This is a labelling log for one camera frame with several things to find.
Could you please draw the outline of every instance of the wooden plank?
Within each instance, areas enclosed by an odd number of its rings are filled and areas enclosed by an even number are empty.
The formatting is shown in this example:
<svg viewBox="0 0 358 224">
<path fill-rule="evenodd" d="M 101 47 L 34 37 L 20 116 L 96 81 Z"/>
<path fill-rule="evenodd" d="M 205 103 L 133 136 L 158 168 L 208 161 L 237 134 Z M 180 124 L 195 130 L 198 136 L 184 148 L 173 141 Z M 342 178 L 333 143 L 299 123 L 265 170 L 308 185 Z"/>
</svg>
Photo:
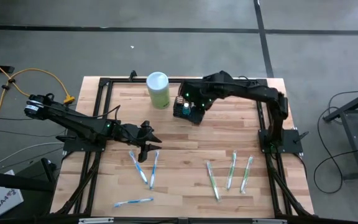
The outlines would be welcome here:
<svg viewBox="0 0 358 224">
<path fill-rule="evenodd" d="M 76 110 L 92 115 L 100 77 L 84 77 Z M 268 78 L 268 85 L 285 94 L 281 78 Z M 170 85 L 171 103 L 178 91 L 178 84 Z M 149 120 L 155 135 L 163 143 L 160 151 L 155 189 L 143 183 L 128 155 L 135 149 L 118 142 L 108 142 L 102 155 L 96 184 L 92 215 L 113 217 L 273 217 L 272 200 L 267 179 L 264 155 L 260 153 L 257 138 L 259 129 L 256 103 L 252 100 L 229 97 L 217 100 L 205 114 L 199 126 L 172 116 L 172 107 L 157 110 L 150 103 L 143 83 L 117 83 L 112 91 L 110 109 L 121 105 L 118 119 L 123 123 L 140 124 Z M 293 127 L 291 113 L 284 128 Z M 231 154 L 237 150 L 237 165 L 232 189 L 225 190 Z M 239 187 L 249 156 L 255 157 L 247 185 L 247 193 L 240 194 Z M 78 185 L 84 154 L 74 152 L 63 161 L 51 212 L 57 211 Z M 205 160 L 214 167 L 216 183 L 222 196 L 221 202 L 214 193 L 206 172 Z M 141 164 L 150 178 L 154 153 Z M 311 213 L 313 206 L 301 162 L 293 155 L 283 155 L 288 187 L 302 205 Z M 281 190 L 278 195 L 284 210 Z M 113 208 L 115 202 L 153 196 L 150 203 Z"/>
</svg>

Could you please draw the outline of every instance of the yellow cable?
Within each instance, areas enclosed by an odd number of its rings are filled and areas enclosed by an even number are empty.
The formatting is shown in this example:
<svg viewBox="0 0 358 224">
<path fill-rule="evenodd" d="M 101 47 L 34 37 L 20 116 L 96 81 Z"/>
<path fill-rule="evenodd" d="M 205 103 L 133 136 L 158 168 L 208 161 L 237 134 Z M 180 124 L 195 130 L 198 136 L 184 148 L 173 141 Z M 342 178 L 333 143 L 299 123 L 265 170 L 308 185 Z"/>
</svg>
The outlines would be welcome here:
<svg viewBox="0 0 358 224">
<path fill-rule="evenodd" d="M 70 96 L 70 94 L 68 94 L 67 89 L 66 89 L 66 87 L 64 86 L 63 82 L 60 81 L 60 79 L 59 79 L 56 75 L 54 75 L 54 74 L 52 74 L 52 73 L 50 73 L 50 72 L 47 72 L 47 71 L 44 71 L 44 70 L 41 70 L 41 69 L 38 69 L 38 68 L 28 68 L 28 69 L 25 69 L 25 70 L 21 70 L 21 71 L 19 71 L 19 72 L 16 72 L 15 74 L 13 74 L 13 75 L 10 77 L 1 67 L 0 67 L 0 71 L 8 78 L 8 80 L 10 80 L 11 78 L 14 78 L 16 75 L 18 75 L 18 74 L 20 74 L 20 73 L 27 72 L 27 71 L 39 71 L 39 72 L 44 72 L 44 73 L 46 73 L 46 74 L 51 75 L 52 77 L 54 77 L 54 78 L 60 83 L 60 85 L 63 87 L 63 90 L 64 90 L 65 93 L 66 93 L 66 99 L 64 100 L 64 103 L 71 103 L 71 102 L 73 102 L 73 101 L 75 100 L 75 99 L 74 99 L 74 96 Z M 15 88 L 17 89 L 17 91 L 19 91 L 21 94 L 23 94 L 23 95 L 25 95 L 25 96 L 27 96 L 27 97 L 30 96 L 29 94 L 24 93 L 15 83 L 12 83 L 12 84 L 15 86 Z M 0 110 L 1 110 L 2 103 L 3 103 L 4 97 L 5 97 L 5 93 L 6 93 L 6 89 L 3 89 L 2 94 L 1 94 L 1 97 L 0 97 Z"/>
</svg>

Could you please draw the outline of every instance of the gray floor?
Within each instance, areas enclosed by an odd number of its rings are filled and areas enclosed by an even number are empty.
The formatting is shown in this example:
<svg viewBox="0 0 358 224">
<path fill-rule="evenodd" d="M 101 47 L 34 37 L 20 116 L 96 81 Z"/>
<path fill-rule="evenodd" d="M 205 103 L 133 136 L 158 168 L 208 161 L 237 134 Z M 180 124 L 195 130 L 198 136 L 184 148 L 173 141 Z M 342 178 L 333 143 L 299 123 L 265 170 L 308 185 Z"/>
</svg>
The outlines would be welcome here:
<svg viewBox="0 0 358 224">
<path fill-rule="evenodd" d="M 260 5 L 267 29 L 358 29 L 358 1 L 260 0 Z M 0 0 L 0 23 L 257 28 L 252 0 Z M 310 131 L 303 148 L 316 214 L 358 220 L 358 180 L 345 182 L 340 192 L 327 195 L 318 191 L 312 178 L 314 168 L 328 156 L 318 140 L 318 116 L 333 94 L 358 90 L 358 36 L 268 35 L 267 42 L 274 75 L 285 79 L 294 122 L 300 131 Z M 233 76 L 266 77 L 258 34 L 0 31 L 0 64 L 16 70 L 37 67 L 51 71 L 75 96 L 85 75 L 128 75 L 131 70 L 140 75 L 159 70 L 170 76 L 225 70 Z M 5 81 L 0 75 L 0 86 Z M 28 93 L 53 92 L 59 101 L 64 97 L 58 83 L 40 73 L 23 74 L 18 84 Z M 355 96 L 339 96 L 334 105 Z M 9 91 L 0 117 L 24 118 L 25 101 L 17 91 Z M 0 129 L 43 135 L 63 131 L 49 121 L 0 120 Z M 342 127 L 321 123 L 321 132 L 334 154 L 350 150 Z M 0 159 L 23 147 L 50 141 L 56 140 L 0 133 Z M 3 165 L 56 148 L 33 149 Z M 61 152 L 48 158 L 59 164 Z M 352 156 L 338 162 L 343 173 L 354 171 Z M 13 168 L 19 171 L 27 165 L 24 162 Z M 321 167 L 317 180 L 325 190 L 336 188 L 339 177 L 332 163 Z"/>
</svg>

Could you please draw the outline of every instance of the wooden table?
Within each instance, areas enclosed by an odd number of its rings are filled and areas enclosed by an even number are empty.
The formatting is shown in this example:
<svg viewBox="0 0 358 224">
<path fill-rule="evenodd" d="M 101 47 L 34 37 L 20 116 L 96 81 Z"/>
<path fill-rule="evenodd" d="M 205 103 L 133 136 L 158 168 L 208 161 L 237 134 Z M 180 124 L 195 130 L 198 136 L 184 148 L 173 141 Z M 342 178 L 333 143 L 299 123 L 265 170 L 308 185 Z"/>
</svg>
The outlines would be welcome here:
<svg viewBox="0 0 358 224">
<path fill-rule="evenodd" d="M 80 113 L 92 115 L 99 78 L 84 77 L 76 107 Z M 268 78 L 267 81 L 269 86 L 285 94 L 283 79 Z M 179 84 L 170 84 L 171 105 L 178 86 Z M 143 183 L 128 155 L 130 149 L 135 149 L 138 153 L 139 149 L 119 142 L 108 142 L 99 167 L 92 216 L 273 217 L 266 163 L 257 137 L 260 127 L 256 102 L 236 97 L 216 100 L 199 126 L 174 118 L 171 106 L 165 110 L 153 108 L 144 83 L 114 84 L 109 107 L 112 109 L 117 105 L 121 105 L 118 119 L 123 123 L 140 125 L 147 119 L 155 130 L 154 134 L 163 141 L 159 144 L 162 150 L 158 159 L 155 189 L 150 191 L 149 186 Z M 284 122 L 284 128 L 292 127 L 290 113 Z M 227 191 L 224 186 L 234 150 L 238 151 L 237 164 L 231 190 Z M 251 155 L 254 156 L 254 163 L 247 193 L 242 195 L 239 187 Z M 61 208 L 76 189 L 83 157 L 83 152 L 74 152 L 63 161 L 51 212 Z M 301 162 L 291 154 L 283 154 L 282 157 L 288 187 L 302 206 L 313 213 Z M 149 158 L 141 164 L 149 180 L 154 158 L 154 153 L 150 152 Z M 222 197 L 219 203 L 215 200 L 207 174 L 207 159 L 212 163 Z M 151 196 L 154 197 L 153 202 L 112 208 L 115 202 Z M 281 190 L 278 190 L 278 196 L 280 208 L 284 211 Z"/>
</svg>

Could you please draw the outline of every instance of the white cylindrical container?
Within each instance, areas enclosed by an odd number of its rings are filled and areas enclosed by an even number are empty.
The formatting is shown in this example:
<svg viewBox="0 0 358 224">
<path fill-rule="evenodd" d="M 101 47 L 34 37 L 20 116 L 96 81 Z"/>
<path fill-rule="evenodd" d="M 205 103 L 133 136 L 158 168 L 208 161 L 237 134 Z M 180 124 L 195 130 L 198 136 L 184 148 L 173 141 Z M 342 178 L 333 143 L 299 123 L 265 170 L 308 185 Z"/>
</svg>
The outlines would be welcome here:
<svg viewBox="0 0 358 224">
<path fill-rule="evenodd" d="M 146 79 L 152 104 L 157 109 L 164 109 L 169 105 L 169 81 L 166 74 L 153 72 Z"/>
</svg>

